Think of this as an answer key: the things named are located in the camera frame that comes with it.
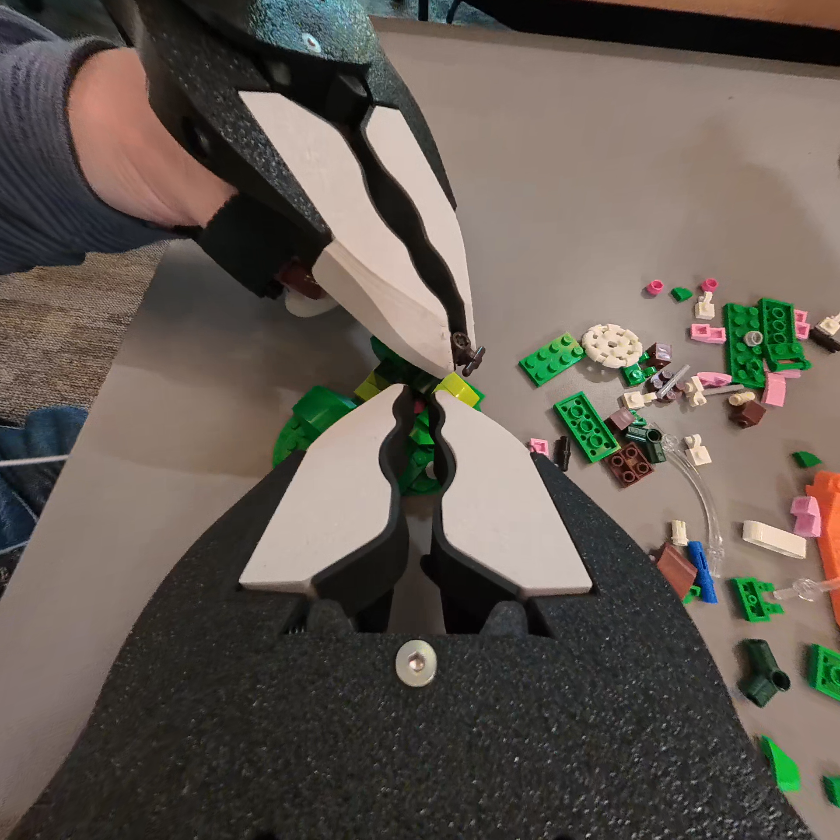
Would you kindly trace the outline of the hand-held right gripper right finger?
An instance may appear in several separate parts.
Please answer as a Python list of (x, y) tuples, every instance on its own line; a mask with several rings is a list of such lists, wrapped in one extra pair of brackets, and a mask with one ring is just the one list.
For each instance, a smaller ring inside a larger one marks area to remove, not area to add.
[(433, 395), (430, 431), (441, 494), (430, 549), (447, 634), (477, 634), (492, 610), (588, 595), (593, 580), (532, 453), (504, 427), (449, 392)]

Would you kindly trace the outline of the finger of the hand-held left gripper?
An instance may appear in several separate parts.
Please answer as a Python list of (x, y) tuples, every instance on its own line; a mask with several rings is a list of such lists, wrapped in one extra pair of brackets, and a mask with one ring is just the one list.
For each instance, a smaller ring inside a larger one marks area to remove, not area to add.
[(375, 209), (347, 140), (278, 92), (239, 96), (329, 227), (315, 281), (406, 361), (438, 379), (454, 372), (444, 306)]
[(453, 350), (471, 350), (466, 252), (455, 209), (403, 113), (373, 106), (363, 120), (363, 172), (373, 205), (442, 305)]

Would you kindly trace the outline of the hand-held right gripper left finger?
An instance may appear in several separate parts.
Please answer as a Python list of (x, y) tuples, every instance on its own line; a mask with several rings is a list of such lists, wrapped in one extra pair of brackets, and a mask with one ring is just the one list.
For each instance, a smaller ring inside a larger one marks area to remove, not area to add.
[(410, 551), (399, 488), (410, 430), (411, 392), (396, 384), (322, 433), (295, 459), (238, 585), (336, 602), (383, 634)]

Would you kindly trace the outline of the green lego model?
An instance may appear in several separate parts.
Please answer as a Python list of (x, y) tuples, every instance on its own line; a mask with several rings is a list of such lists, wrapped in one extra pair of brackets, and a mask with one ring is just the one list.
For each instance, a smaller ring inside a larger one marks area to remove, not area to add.
[(293, 452), (308, 449), (330, 426), (388, 386), (404, 384), (413, 394), (415, 417), (406, 441), (407, 464), (399, 480), (399, 488), (404, 497), (437, 493), (440, 484), (434, 475), (434, 440), (429, 432), (428, 397), (433, 392), (448, 392), (479, 411), (485, 396), (457, 373), (449, 374), (443, 380), (433, 378), (375, 337), (371, 339), (371, 347), (379, 363), (352, 396), (316, 385), (292, 407), (291, 417), (276, 440), (272, 465), (278, 466)]

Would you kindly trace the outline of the dark brown lego pin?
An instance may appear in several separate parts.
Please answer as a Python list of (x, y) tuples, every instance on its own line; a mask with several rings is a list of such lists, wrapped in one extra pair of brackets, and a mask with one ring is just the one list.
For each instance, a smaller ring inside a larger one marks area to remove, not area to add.
[(450, 338), (455, 371), (463, 378), (470, 377), (484, 360), (486, 348), (483, 345), (473, 347), (465, 332), (453, 332)]

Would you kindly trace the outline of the pile of lego pieces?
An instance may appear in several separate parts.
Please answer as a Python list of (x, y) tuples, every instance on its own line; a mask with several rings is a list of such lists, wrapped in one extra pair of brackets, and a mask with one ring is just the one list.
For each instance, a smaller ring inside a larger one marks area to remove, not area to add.
[(837, 396), (810, 372), (834, 340), (762, 297), (694, 316), (642, 381), (583, 359), (535, 386), (516, 366), (526, 444), (565, 437), (570, 476), (643, 538), (717, 661), (759, 763), (818, 838), (838, 838)]

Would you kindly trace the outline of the person's left forearm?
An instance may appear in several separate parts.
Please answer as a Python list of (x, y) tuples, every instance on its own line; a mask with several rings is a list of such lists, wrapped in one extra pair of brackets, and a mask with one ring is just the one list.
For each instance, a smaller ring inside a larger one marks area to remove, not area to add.
[(172, 239), (169, 229), (105, 204), (82, 174), (67, 99), (89, 58), (116, 46), (61, 38), (12, 9), (1, 11), (1, 273), (78, 266), (89, 253), (120, 254)]

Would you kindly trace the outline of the person's left hand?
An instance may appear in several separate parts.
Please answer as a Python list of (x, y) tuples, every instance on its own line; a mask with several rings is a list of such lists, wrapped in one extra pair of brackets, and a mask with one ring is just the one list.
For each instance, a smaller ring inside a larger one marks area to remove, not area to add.
[(111, 208), (163, 228), (204, 228), (236, 189), (187, 153), (154, 114), (134, 49), (86, 59), (67, 117), (80, 170)]

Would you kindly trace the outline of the person's leg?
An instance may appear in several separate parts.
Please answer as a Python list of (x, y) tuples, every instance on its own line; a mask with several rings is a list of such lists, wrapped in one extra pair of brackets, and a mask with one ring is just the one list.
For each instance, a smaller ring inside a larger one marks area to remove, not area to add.
[(1, 592), (20, 561), (88, 418), (77, 406), (34, 410), (1, 428)]

